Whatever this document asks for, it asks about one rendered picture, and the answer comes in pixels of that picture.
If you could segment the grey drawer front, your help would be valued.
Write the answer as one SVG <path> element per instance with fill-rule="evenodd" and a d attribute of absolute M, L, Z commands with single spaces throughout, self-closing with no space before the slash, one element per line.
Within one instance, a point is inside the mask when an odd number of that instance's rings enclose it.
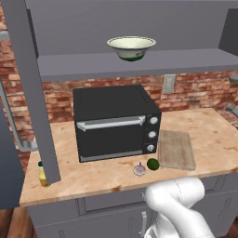
<path fill-rule="evenodd" d="M 75 199 L 78 216 L 83 216 L 90 211 L 144 203 L 145 188 L 122 192 L 111 192 L 95 196 Z"/>
<path fill-rule="evenodd" d="M 202 178 L 206 194 L 238 191 L 238 173 Z"/>

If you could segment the grey wall cabinet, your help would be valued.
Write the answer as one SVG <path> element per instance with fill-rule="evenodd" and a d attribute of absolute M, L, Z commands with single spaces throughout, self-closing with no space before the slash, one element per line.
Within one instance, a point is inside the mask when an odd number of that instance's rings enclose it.
<path fill-rule="evenodd" d="M 26 0 L 42 81 L 238 69 L 238 50 L 220 45 L 238 33 L 238 0 Z M 109 39 L 155 40 L 139 61 L 120 59 Z"/>

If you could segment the white bowl with green rim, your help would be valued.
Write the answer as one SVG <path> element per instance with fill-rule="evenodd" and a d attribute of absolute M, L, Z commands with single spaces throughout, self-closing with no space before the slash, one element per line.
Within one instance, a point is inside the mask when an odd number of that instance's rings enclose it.
<path fill-rule="evenodd" d="M 145 36 L 120 36 L 109 39 L 107 45 L 121 60 L 136 61 L 141 60 L 146 51 L 156 45 L 156 41 Z"/>

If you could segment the green lime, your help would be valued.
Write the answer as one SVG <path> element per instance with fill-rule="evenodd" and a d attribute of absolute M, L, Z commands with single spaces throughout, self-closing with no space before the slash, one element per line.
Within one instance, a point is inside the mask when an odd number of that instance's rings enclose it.
<path fill-rule="evenodd" d="M 160 167 L 160 164 L 158 162 L 157 159 L 155 158 L 150 158 L 148 161 L 147 161 L 147 167 L 150 169 L 150 170 L 157 170 L 159 167 Z"/>

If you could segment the grey open cabinet door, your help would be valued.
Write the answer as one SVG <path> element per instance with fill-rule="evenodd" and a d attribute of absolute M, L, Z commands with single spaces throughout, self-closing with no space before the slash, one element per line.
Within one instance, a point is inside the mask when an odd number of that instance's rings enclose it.
<path fill-rule="evenodd" d="M 238 8 L 230 8 L 218 48 L 238 57 Z"/>
<path fill-rule="evenodd" d="M 60 171 L 48 121 L 26 3 L 25 0 L 1 0 L 1 3 L 46 180 L 52 184 L 60 181 Z"/>

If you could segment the garlic bulb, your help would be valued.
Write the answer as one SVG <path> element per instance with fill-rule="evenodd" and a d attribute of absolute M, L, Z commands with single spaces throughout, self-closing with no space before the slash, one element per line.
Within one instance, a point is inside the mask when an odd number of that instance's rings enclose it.
<path fill-rule="evenodd" d="M 143 176 L 145 174 L 145 167 L 142 164 L 138 164 L 134 167 L 134 174 L 137 176 Z"/>

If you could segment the wooden cutting board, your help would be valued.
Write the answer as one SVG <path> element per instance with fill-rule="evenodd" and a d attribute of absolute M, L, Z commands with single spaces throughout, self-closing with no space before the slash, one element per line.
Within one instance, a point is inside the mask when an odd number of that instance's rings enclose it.
<path fill-rule="evenodd" d="M 196 163 L 190 135 L 187 132 L 161 130 L 158 142 L 160 166 L 193 171 Z"/>

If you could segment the grey base cabinet door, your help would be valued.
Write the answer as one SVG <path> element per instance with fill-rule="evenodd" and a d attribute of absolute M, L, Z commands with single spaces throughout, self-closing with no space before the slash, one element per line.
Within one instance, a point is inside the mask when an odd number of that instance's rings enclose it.
<path fill-rule="evenodd" d="M 151 225 L 152 211 L 145 205 L 34 229 L 37 238 L 141 238 L 142 211 L 147 213 L 147 230 Z"/>
<path fill-rule="evenodd" d="M 225 236 L 238 215 L 238 192 L 208 195 L 193 209 L 205 217 L 216 237 Z"/>

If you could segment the black toaster oven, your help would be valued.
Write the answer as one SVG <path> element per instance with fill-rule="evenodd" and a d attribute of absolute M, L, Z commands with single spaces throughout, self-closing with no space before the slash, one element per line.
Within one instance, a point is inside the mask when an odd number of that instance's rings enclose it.
<path fill-rule="evenodd" d="M 76 88 L 73 91 L 74 127 L 81 163 L 155 153 L 162 113 L 141 85 Z M 79 129 L 77 122 L 145 116 L 142 126 Z M 150 119 L 158 118 L 152 125 Z M 154 131 L 156 136 L 149 138 Z M 152 152 L 147 146 L 152 144 Z"/>

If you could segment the grey wall outlet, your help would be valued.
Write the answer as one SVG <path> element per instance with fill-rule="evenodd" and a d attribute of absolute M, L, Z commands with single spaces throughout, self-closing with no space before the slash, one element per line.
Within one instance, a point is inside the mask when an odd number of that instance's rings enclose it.
<path fill-rule="evenodd" d="M 172 93 L 174 90 L 176 76 L 174 74 L 166 74 L 163 82 L 163 94 Z"/>

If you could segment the dark grey panel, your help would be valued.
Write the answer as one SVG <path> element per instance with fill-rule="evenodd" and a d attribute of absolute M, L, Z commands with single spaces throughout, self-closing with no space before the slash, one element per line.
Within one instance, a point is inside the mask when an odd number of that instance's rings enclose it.
<path fill-rule="evenodd" d="M 18 207 L 24 181 L 20 159 L 0 108 L 0 210 Z"/>

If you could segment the yellow condiment bottle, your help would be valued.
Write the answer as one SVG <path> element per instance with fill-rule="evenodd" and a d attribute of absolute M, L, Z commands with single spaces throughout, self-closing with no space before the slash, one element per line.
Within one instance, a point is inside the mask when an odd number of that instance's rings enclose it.
<path fill-rule="evenodd" d="M 46 181 L 46 175 L 45 175 L 45 170 L 43 168 L 42 161 L 38 162 L 38 167 L 39 167 L 39 180 L 41 183 L 41 186 L 47 187 L 47 181 Z"/>

